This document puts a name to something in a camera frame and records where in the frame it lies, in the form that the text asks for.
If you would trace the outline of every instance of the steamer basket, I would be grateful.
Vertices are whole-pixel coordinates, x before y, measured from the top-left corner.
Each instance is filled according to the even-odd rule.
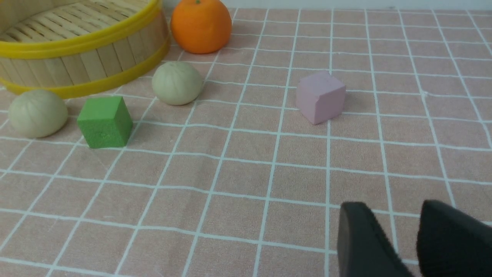
[[[169,51],[162,0],[0,0],[0,83],[63,99],[119,87]]]

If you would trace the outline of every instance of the pink foam block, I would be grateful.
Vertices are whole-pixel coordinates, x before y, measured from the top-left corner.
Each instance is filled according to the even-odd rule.
[[[309,75],[297,84],[296,106],[313,124],[341,114],[345,102],[345,85],[328,71]]]

